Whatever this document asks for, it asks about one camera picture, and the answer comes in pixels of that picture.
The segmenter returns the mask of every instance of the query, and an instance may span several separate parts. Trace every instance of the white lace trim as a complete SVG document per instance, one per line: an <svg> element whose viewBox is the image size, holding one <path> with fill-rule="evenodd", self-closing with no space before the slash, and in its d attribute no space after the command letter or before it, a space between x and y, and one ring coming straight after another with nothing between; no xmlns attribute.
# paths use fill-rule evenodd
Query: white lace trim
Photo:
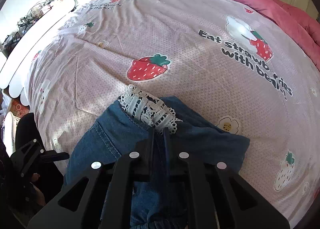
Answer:
<svg viewBox="0 0 320 229"><path fill-rule="evenodd" d="M136 86L128 85L118 101L127 114L149 126L155 126L157 132L162 133L165 127L168 127L171 134L177 131L176 121L181 120L175 117L174 109Z"/></svg>

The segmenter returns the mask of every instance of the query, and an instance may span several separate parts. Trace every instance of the stitching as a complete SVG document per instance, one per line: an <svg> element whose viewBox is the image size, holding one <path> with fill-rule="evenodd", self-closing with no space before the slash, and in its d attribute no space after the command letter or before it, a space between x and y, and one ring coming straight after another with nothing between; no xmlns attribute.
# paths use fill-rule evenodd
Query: stitching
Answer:
<svg viewBox="0 0 320 229"><path fill-rule="evenodd" d="M136 123L133 119L131 119L131 117L123 110L122 105L120 104L120 102L118 101L120 109L122 110L122 112L126 115L126 117L136 126L138 126L140 129L143 129L145 131L149 131L148 129L145 129L144 127L140 126L138 123Z"/></svg>
<svg viewBox="0 0 320 229"><path fill-rule="evenodd" d="M100 138L102 139L102 137L101 137L101 135L99 134L99 132L97 131L97 129L94 127L94 129L96 130L96 132L97 132L97 134L100 136ZM103 141L103 143L107 146L107 148L110 150L110 152L112 153L112 155L116 158L116 159L118 159L114 154L113 154L113 152L111 151L111 149L108 147L108 145L104 142L104 140L102 139L102 141Z"/></svg>
<svg viewBox="0 0 320 229"><path fill-rule="evenodd" d="M121 153L118 151L118 149L116 148L116 146L111 142L111 140L109 139L108 135L105 133L105 131L102 129L100 123L97 121L97 125L100 126L101 131L104 133L104 135L107 137L108 141L110 142L110 144L112 145L112 147L116 150L116 152L118 152L118 154L120 155L120 157L122 156Z"/></svg>

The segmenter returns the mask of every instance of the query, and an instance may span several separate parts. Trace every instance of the cardboard box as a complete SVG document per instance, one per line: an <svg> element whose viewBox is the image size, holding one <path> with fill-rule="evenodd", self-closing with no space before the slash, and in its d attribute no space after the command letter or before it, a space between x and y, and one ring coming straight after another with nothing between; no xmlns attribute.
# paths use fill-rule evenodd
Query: cardboard box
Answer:
<svg viewBox="0 0 320 229"><path fill-rule="evenodd" d="M8 109L10 109L9 111L18 118L26 115L30 110L28 106L21 104L19 98L12 99Z"/></svg>

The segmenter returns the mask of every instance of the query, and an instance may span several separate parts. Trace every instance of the white circular marker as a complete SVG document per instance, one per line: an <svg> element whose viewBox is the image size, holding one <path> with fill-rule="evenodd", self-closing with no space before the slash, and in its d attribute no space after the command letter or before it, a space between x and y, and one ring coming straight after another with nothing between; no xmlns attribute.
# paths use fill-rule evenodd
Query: white circular marker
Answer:
<svg viewBox="0 0 320 229"><path fill-rule="evenodd" d="M93 163L91 164L91 168L93 168L93 169L98 169L98 168L100 168L100 167L101 167L101 163L98 162L98 161L95 161L95 162L93 162Z"/></svg>
<svg viewBox="0 0 320 229"><path fill-rule="evenodd" d="M137 157L140 156L140 154L139 154L139 152L131 152L131 153L129 154L129 156L130 156L130 158L132 158L132 159L136 159Z"/></svg>
<svg viewBox="0 0 320 229"><path fill-rule="evenodd" d="M225 169L226 167L227 167L227 165L224 162L218 162L217 163L217 168L219 168L219 169Z"/></svg>
<svg viewBox="0 0 320 229"><path fill-rule="evenodd" d="M179 153L179 157L182 158L182 159L187 159L187 158L189 158L189 153L187 153L187 152L180 152L180 153Z"/></svg>

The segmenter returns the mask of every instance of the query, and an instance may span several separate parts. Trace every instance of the white strawberry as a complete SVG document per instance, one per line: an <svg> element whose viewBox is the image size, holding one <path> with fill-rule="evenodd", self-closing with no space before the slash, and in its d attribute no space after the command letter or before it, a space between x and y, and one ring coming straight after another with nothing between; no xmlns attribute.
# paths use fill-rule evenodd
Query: white strawberry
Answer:
<svg viewBox="0 0 320 229"><path fill-rule="evenodd" d="M275 180L275 190L279 191L290 181L294 171L294 158L292 152L288 151L286 157L280 163L280 170Z"/></svg>

